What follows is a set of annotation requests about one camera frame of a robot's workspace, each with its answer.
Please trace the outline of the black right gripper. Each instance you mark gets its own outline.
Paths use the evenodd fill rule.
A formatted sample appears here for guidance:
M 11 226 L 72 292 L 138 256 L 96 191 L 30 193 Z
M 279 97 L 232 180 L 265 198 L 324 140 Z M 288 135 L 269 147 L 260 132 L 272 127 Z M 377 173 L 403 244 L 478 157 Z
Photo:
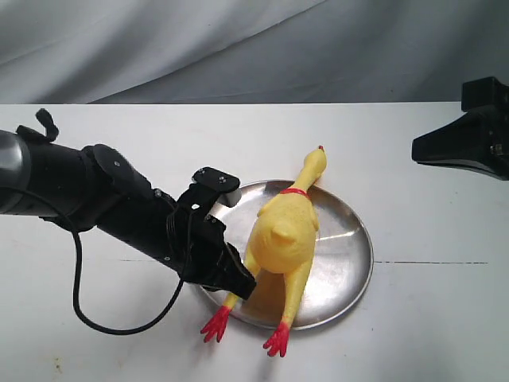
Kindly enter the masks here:
M 170 207 L 165 218 L 169 254 L 163 257 L 183 283 L 246 300 L 256 287 L 255 277 L 243 265 L 238 250 L 224 241 L 225 224 L 209 216 L 222 196 L 217 191 L 188 190 L 175 201 L 157 191 L 158 200 Z

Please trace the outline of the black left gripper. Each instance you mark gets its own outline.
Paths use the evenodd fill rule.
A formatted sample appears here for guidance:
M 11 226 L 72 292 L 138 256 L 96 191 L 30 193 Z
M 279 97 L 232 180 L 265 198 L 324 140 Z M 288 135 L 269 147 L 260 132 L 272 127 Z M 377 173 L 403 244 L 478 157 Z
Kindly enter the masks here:
M 494 76 L 462 84 L 465 115 L 415 138 L 411 159 L 424 166 L 508 179 L 508 86 Z

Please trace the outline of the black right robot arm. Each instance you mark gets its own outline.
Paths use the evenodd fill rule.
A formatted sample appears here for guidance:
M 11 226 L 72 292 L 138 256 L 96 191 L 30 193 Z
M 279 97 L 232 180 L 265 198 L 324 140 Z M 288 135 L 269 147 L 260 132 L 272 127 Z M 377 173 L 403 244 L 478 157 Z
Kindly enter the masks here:
M 178 197 L 155 189 L 116 149 L 77 150 L 56 143 L 45 109 L 40 133 L 26 126 L 1 133 L 1 211 L 37 216 L 78 232 L 98 228 L 173 269 L 187 283 L 249 298 L 255 277 L 211 215 L 215 204 L 235 206 L 239 179 L 212 167 L 197 170 Z

